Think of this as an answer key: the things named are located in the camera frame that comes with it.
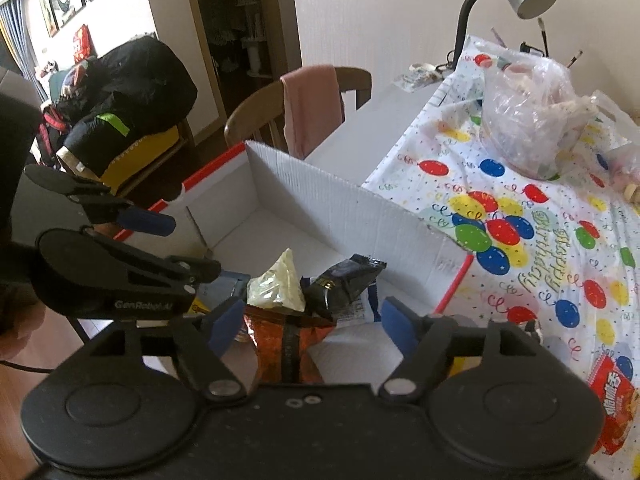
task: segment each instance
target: wall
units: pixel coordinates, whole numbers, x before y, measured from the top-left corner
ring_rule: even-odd
[[[190,0],[148,1],[156,22],[158,38],[166,43],[184,63],[198,88],[198,98],[188,119],[195,137],[199,132],[202,136],[206,136],[212,133],[214,128],[222,126],[225,118],[211,58],[208,55],[207,59],[203,57],[203,52],[208,53],[208,48],[197,0],[195,0],[196,16],[191,10]],[[200,22],[200,31],[196,28],[195,20]]]
[[[373,74],[374,93],[415,62],[444,62],[463,0],[296,0],[305,64],[354,65]],[[595,88],[640,114],[640,0],[558,0],[544,15],[551,56],[568,62],[578,91]],[[536,20],[519,20],[506,0],[479,0],[469,32],[509,46],[542,46]]]
[[[39,0],[27,0],[27,28],[39,64],[55,59],[61,69],[72,66],[73,36],[83,24],[89,27],[98,56],[134,36],[156,30],[148,0],[93,0],[49,38]]]

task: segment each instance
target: table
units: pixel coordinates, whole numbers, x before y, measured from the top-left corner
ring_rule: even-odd
[[[412,93],[394,84],[386,86],[305,161],[360,186],[417,117],[440,83],[432,83]]]

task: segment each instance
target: red snack package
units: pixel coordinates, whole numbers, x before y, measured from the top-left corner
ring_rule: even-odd
[[[322,377],[306,350],[335,324],[321,317],[292,316],[247,305],[244,321],[258,356],[261,383],[319,384]]]
[[[76,63],[91,56],[91,35],[89,27],[83,25],[74,34],[74,61]]]
[[[588,380],[589,386],[602,402],[605,412],[604,428],[593,452],[602,448],[613,455],[625,444],[640,403],[640,391],[618,369],[610,356],[596,361]]]

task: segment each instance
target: paintbrush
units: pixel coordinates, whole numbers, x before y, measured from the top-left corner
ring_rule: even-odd
[[[568,64],[566,67],[567,67],[567,68],[571,68],[571,67],[574,65],[574,63],[575,63],[576,61],[578,61],[578,60],[582,57],[582,54],[584,54],[584,52],[583,52],[583,51],[578,52],[578,54],[576,54],[576,55],[573,57],[573,59],[569,62],[569,64]]]
[[[545,22],[542,21],[542,18],[538,18],[538,26],[540,27],[540,32],[542,33],[542,41],[543,43],[545,43],[545,56],[549,57],[549,46],[546,43]]]

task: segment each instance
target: pink cloth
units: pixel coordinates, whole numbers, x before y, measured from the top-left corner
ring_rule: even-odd
[[[342,101],[332,65],[304,66],[280,78],[289,154],[306,158],[342,124]]]

